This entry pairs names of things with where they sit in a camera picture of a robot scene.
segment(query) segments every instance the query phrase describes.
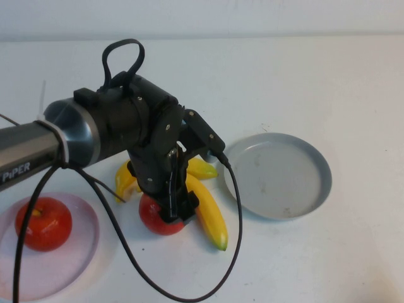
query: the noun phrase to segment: red apple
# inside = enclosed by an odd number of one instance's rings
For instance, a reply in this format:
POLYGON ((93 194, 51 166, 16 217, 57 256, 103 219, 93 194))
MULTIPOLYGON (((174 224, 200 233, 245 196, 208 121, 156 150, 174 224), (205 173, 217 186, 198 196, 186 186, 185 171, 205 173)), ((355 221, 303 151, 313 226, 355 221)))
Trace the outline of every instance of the red apple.
POLYGON ((158 212, 160 205, 146 194, 143 194, 139 203, 139 215, 146 227, 159 235, 172 235, 184 228, 184 223, 167 224, 161 218, 158 212))
MULTIPOLYGON (((15 230, 20 234, 28 203, 20 208, 15 219, 15 230)), ((24 244, 36 251, 52 251, 68 239, 72 227, 69 209, 54 198, 39 198, 32 211, 24 244)))

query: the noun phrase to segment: robotic arm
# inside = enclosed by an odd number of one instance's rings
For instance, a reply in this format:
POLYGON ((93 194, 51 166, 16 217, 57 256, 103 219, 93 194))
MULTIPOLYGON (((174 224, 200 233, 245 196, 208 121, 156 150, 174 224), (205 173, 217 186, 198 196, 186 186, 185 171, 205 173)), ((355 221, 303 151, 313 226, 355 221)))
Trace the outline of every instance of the robotic arm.
MULTIPOLYGON (((117 43, 105 52, 122 45, 117 43)), ((0 130, 0 190, 61 157, 86 167, 127 150, 129 171, 161 206, 162 219, 188 222, 199 201, 185 185, 187 162, 196 155, 220 157, 225 143, 196 111, 137 75, 137 69, 106 79, 97 92, 81 88, 73 98, 51 103, 43 121, 0 130)))

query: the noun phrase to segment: black handle loop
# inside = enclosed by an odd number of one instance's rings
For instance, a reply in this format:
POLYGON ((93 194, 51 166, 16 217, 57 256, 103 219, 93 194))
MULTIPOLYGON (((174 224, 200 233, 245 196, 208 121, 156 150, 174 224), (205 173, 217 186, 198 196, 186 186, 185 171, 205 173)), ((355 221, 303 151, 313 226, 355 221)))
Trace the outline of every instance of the black handle loop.
POLYGON ((143 61, 145 60, 145 48, 136 39, 124 39, 124 40, 121 40, 121 41, 108 45, 105 48, 104 52, 102 53, 102 66, 104 67, 105 80, 104 80, 104 85, 101 86, 101 90, 107 90, 110 87, 110 83, 111 83, 111 72, 109 70, 108 62, 107 62, 109 54, 114 49, 117 49, 118 47, 121 47, 121 46, 124 46, 127 44, 137 44, 139 46, 139 55, 138 55, 138 58, 136 59, 135 63, 126 72, 126 75, 123 78, 121 85, 125 85, 125 84, 129 83, 131 81, 131 79, 133 78, 133 76, 138 72, 141 65, 143 64, 143 61))

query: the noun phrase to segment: apple stem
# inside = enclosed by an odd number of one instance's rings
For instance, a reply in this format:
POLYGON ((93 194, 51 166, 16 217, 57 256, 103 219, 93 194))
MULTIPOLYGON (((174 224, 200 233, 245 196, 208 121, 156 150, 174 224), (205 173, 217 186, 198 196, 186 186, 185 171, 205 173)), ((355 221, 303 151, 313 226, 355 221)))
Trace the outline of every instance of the apple stem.
POLYGON ((32 211, 32 215, 34 217, 40 217, 41 214, 42 214, 42 212, 40 210, 37 210, 36 208, 34 208, 33 211, 32 211))

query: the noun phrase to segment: pink plate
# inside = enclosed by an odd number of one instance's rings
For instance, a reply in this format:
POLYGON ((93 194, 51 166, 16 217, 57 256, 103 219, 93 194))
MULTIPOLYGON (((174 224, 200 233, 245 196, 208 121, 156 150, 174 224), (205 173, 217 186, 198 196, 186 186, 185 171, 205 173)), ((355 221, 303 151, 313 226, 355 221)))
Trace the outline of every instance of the pink plate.
MULTIPOLYGON (((41 196, 62 201, 70 210, 73 229, 69 239, 49 252, 23 250, 20 300, 39 300, 75 281, 92 260, 99 239, 99 224, 93 208, 83 199, 66 193, 41 196)), ((14 256, 17 245, 15 217, 30 197, 20 200, 0 215, 0 298, 12 299, 14 256)))

